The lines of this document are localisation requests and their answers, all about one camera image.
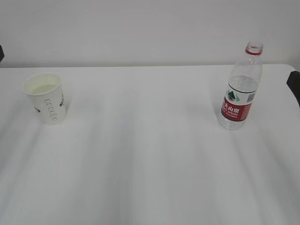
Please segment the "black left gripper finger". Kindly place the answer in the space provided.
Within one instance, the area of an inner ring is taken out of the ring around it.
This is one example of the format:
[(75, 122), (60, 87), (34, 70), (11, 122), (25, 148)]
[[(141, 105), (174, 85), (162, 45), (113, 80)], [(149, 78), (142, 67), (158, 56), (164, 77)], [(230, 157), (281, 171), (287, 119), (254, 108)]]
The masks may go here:
[(4, 57), (5, 57), (5, 54), (3, 52), (2, 46), (0, 45), (0, 62), (2, 62), (2, 60), (4, 59)]

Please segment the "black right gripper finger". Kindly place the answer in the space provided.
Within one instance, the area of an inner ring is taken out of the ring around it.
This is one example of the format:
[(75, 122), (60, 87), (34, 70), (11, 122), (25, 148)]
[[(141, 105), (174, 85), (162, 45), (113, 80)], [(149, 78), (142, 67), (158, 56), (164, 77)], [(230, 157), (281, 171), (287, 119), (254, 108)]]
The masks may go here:
[(300, 106), (300, 72), (292, 71), (286, 82)]

